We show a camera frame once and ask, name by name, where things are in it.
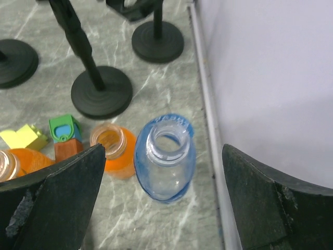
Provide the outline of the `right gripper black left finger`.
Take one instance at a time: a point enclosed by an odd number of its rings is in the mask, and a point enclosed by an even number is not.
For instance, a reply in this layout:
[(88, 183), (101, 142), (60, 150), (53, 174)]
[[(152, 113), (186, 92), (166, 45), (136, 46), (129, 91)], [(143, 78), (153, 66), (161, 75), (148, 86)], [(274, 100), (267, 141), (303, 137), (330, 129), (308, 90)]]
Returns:
[(1, 249), (80, 249), (99, 192), (105, 148), (1, 183)]

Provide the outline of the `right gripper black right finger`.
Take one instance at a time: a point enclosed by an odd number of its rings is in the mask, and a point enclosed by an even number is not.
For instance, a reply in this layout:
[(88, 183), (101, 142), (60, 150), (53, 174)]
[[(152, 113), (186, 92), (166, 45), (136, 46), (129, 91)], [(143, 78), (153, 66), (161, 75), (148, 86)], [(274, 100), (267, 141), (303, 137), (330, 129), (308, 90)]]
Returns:
[(332, 189), (225, 144), (224, 174), (243, 249), (332, 249)]

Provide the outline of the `orange juice bottle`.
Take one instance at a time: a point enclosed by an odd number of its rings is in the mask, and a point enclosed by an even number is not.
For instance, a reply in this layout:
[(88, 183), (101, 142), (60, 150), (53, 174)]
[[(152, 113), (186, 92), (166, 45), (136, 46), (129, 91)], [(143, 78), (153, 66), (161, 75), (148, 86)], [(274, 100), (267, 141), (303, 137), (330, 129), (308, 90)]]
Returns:
[(1, 150), (1, 182), (25, 176), (54, 163), (54, 160), (33, 149)]

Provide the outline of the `orange bottle red cap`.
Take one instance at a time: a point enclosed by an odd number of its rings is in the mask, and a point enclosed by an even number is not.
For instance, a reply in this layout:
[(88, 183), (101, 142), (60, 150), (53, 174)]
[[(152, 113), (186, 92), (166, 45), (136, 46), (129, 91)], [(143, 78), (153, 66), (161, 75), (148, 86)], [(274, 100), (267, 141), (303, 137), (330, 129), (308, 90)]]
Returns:
[(105, 122), (91, 131), (89, 143), (90, 146), (101, 144), (105, 148), (105, 173), (123, 180), (135, 174), (133, 158), (136, 136), (131, 131)]

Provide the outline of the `blue label clear bottle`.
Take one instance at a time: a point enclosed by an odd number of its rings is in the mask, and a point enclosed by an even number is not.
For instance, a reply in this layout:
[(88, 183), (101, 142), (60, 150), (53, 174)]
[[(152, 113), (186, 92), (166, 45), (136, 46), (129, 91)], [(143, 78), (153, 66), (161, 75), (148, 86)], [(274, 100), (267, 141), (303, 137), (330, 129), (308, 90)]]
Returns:
[(149, 121), (140, 131), (134, 167), (144, 192), (160, 204), (181, 199), (196, 169), (194, 129), (179, 114), (165, 114)]

